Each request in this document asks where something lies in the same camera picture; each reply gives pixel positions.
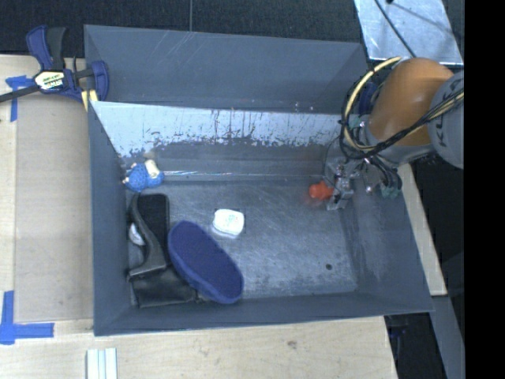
blue clamp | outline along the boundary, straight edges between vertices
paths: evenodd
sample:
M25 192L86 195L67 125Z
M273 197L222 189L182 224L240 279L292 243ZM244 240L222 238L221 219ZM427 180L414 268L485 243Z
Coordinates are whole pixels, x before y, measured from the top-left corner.
M83 89L77 85L78 73L65 69L65 61L61 56L64 33L65 28L48 28L46 25L40 25L26 35L26 44L30 54L39 62L41 72L58 70L64 73L64 85L58 88L41 88L40 91L45 94L60 94L82 103ZM105 62L93 62L92 73L95 76L96 93L99 99L104 100L109 92L109 77Z
M0 323L0 344L12 345L17 339L51 338L54 336L54 323L35 323L29 325L13 322L14 291L4 292L2 323Z
M40 71L32 78L32 85L0 95L0 103L16 99L33 92L43 94L59 94L83 103L84 90L78 80L83 77L94 77L94 89L98 99L104 101L109 92L109 76L107 65L103 61L92 63L91 69L77 72L65 68L62 57L62 38L66 28L48 28L40 25L32 29L26 36L30 54L40 64Z

wooden table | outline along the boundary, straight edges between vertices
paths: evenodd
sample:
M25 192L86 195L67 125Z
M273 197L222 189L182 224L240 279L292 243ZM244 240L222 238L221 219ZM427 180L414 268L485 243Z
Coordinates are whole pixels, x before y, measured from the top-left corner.
M4 82L7 77L32 76L38 68L29 56L0 55L0 94L10 91ZM21 120L10 122L9 116L10 102L0 104L0 295L15 288L16 142ZM400 172L430 292L446 295L410 166ZM86 351L110 347L117 349L120 379L398 377L384 319L371 317L111 337L94 337L89 318L57 321L54 338L0 345L0 378L84 377Z

blue plush toy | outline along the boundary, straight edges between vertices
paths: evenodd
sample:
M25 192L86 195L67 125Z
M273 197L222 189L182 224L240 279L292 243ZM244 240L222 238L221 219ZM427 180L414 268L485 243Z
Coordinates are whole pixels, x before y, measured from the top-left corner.
M123 183L129 190L139 193L146 188L159 186L163 182L163 178L164 175L154 160L147 160L141 164L132 164Z

